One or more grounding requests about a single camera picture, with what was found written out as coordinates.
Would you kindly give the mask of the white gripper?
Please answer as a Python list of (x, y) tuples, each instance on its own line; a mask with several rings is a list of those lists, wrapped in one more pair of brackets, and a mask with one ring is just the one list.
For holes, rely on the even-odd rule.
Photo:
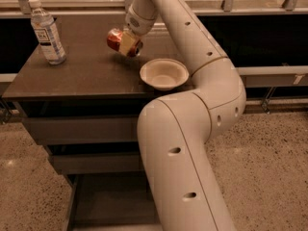
[(138, 36), (146, 35), (152, 29), (157, 17), (158, 12), (154, 6), (132, 4), (125, 17), (126, 25), (132, 32), (122, 33), (118, 52), (127, 57), (136, 57), (141, 42)]

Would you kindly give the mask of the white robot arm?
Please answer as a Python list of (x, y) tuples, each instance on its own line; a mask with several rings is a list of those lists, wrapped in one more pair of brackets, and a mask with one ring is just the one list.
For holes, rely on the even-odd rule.
[(141, 159), (164, 231), (236, 231), (204, 149), (244, 112), (242, 78), (184, 0), (133, 0), (126, 22), (143, 36), (161, 18), (192, 90), (149, 102), (138, 119)]

